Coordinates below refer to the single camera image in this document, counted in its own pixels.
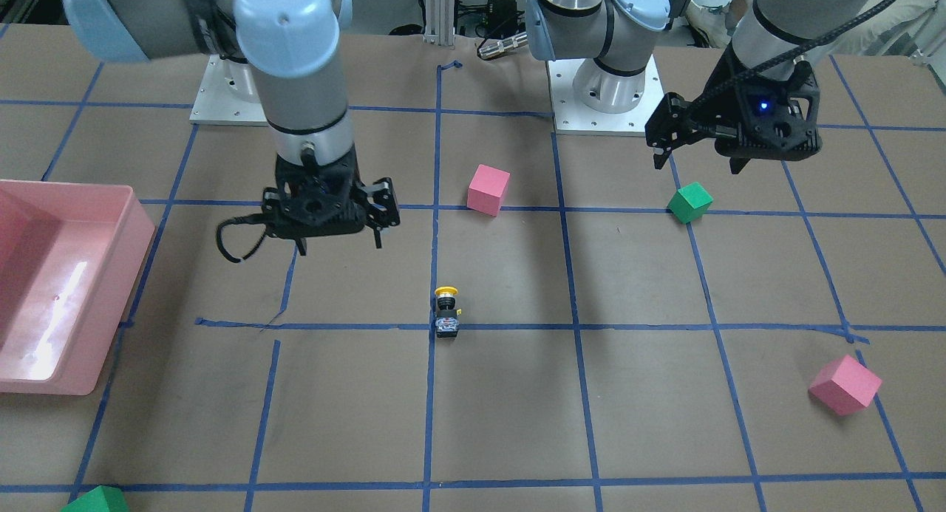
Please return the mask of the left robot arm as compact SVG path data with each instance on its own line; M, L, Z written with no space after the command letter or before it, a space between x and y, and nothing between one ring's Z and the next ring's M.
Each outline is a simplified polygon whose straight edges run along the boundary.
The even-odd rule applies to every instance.
M845 32L896 0L752 0L701 94L667 92L644 126L653 165L679 146L712 139L738 174L752 160L797 162L821 150L814 67ZM574 90L606 114L634 108L671 0L529 0L531 54L581 60Z

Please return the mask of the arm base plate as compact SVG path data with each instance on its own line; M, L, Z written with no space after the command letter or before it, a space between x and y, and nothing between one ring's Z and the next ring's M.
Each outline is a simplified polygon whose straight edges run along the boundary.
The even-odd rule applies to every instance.
M664 95L653 56L645 71L630 77L592 60L548 61L546 67L557 134L643 137Z
M211 55L194 98L189 120L197 125L266 126L250 65Z

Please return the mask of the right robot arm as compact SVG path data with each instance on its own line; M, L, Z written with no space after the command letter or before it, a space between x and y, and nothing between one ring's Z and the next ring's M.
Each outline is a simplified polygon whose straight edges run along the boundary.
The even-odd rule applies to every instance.
M361 181L340 58L351 0L62 0L68 24L98 60L150 62L202 53L246 66L276 144L275 186L260 212L223 220L295 242L398 226L393 181Z

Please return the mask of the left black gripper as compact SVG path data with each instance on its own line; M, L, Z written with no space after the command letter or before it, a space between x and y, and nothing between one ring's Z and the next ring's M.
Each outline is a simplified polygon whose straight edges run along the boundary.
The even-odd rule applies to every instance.
M807 60L792 64L784 81L751 75L726 90L712 89L747 70L739 58L721 58L703 94L689 104L677 92L667 92L645 123L645 141L660 171L673 151L692 144L692 128L714 138L714 149L729 158L729 170L739 175L753 160L801 161L823 146L817 127L820 89Z

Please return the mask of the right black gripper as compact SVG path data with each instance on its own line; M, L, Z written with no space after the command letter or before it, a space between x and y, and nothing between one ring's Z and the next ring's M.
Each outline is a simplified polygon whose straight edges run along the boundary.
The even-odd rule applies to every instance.
M328 165L317 164L312 151L302 157L301 165L281 156L275 160L276 186L265 188L261 199L266 236L293 240L299 255L307 256L308 237L351 235L367 222L375 248L382 249L382 232L401 225L392 178L364 185L353 147ZM364 195L354 193L361 187L366 209Z

